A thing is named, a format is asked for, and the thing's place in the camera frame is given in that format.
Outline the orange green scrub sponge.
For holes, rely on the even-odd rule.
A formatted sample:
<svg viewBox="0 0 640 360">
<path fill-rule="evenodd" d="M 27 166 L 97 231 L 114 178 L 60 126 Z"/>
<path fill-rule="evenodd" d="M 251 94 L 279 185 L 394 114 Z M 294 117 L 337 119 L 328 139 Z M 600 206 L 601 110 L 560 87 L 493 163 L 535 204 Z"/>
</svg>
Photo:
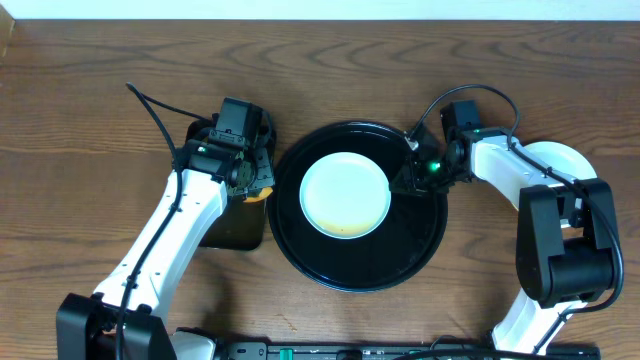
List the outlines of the orange green scrub sponge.
<svg viewBox="0 0 640 360">
<path fill-rule="evenodd" d="M 262 188 L 259 193 L 251 196 L 247 196 L 244 199 L 244 202 L 245 203 L 261 202 L 267 199 L 272 193 L 273 193 L 273 189 L 271 187 L 265 187 L 265 188 Z"/>
</svg>

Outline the green plate stained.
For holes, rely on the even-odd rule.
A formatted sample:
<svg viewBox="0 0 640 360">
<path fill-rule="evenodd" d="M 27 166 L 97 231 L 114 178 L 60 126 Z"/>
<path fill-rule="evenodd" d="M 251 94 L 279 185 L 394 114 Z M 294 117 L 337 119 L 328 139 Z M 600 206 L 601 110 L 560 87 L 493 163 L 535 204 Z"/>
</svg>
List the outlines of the green plate stained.
<svg viewBox="0 0 640 360">
<path fill-rule="evenodd" d="M 389 180 L 381 167 L 354 152 L 336 152 L 313 163 L 304 174 L 299 203 L 320 233 L 350 240 L 375 230 L 391 207 Z"/>
</svg>

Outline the green plate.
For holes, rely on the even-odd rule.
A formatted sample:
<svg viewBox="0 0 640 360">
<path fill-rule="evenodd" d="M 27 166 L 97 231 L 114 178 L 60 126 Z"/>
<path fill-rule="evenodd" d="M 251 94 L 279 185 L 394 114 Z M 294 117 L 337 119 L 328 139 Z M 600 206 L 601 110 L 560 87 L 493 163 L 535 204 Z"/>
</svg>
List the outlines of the green plate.
<svg viewBox="0 0 640 360">
<path fill-rule="evenodd" d="M 559 142 L 539 141 L 530 143 L 525 149 L 554 170 L 580 180 L 597 177 L 591 163 L 577 150 Z"/>
</svg>

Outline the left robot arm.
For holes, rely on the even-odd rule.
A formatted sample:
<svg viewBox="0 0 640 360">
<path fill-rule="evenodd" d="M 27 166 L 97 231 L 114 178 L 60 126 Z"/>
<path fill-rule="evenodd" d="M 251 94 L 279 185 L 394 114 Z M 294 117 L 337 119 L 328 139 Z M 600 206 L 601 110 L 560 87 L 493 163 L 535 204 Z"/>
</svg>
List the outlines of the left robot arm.
<svg viewBox="0 0 640 360">
<path fill-rule="evenodd" d="M 163 197 L 123 260 L 91 296 L 71 293 L 59 307 L 59 358 L 214 358 L 214 337 L 194 328 L 170 334 L 165 323 L 196 249 L 232 198 L 273 185 L 273 146 L 190 140 L 173 156 Z"/>
</svg>

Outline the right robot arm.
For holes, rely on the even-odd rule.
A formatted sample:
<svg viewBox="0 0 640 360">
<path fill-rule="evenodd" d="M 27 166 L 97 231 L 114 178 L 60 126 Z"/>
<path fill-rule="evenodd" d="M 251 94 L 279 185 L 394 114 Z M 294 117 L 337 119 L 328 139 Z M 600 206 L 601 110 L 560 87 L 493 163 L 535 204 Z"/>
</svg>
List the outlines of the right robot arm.
<svg viewBox="0 0 640 360">
<path fill-rule="evenodd" d="M 572 316 L 604 310 L 620 296 L 624 260 L 611 188 L 555 169 L 505 128 L 450 126 L 446 140 L 446 154 L 433 161 L 413 142 L 391 189 L 427 196 L 478 179 L 516 206 L 521 290 L 491 341 L 500 354 L 543 356 Z"/>
</svg>

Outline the rectangular black water tray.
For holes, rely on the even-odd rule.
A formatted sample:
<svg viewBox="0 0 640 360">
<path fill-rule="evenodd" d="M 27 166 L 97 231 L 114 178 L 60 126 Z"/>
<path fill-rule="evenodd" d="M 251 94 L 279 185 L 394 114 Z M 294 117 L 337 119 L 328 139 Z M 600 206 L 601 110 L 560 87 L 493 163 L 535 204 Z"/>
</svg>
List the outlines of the rectangular black water tray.
<svg viewBox="0 0 640 360">
<path fill-rule="evenodd" d="M 224 213 L 210 226 L 199 246 L 251 251 L 260 246 L 267 219 L 266 200 L 246 202 L 232 198 Z"/>
</svg>

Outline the round black tray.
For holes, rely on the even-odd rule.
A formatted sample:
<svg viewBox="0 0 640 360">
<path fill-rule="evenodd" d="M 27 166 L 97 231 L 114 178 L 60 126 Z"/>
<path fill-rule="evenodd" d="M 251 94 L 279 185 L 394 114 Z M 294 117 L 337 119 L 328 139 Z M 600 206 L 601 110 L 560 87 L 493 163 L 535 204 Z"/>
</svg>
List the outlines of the round black tray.
<svg viewBox="0 0 640 360">
<path fill-rule="evenodd" d="M 318 283 L 350 292 L 393 287 L 418 273 L 436 252 L 447 225 L 447 197 L 394 193 L 389 213 L 371 233 L 348 240 L 324 235 L 305 218 L 299 190 L 315 161 L 342 151 L 366 156 L 393 178 L 407 146 L 401 131 L 363 121 L 331 124 L 305 136 L 276 167 L 267 201 L 272 233 L 289 262 Z"/>
</svg>

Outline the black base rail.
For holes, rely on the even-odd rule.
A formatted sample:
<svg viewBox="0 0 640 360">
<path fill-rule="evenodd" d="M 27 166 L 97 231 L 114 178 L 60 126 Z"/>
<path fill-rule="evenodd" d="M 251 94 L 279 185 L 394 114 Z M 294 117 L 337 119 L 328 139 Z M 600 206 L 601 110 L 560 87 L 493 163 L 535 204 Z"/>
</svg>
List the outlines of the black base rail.
<svg viewBox="0 0 640 360">
<path fill-rule="evenodd" d="M 395 360 L 395 359 L 541 359 L 600 360 L 601 352 L 591 346 L 552 346 L 545 354 L 496 350 L 461 341 L 427 346 L 300 345 L 234 342 L 218 345 L 214 360 Z"/>
</svg>

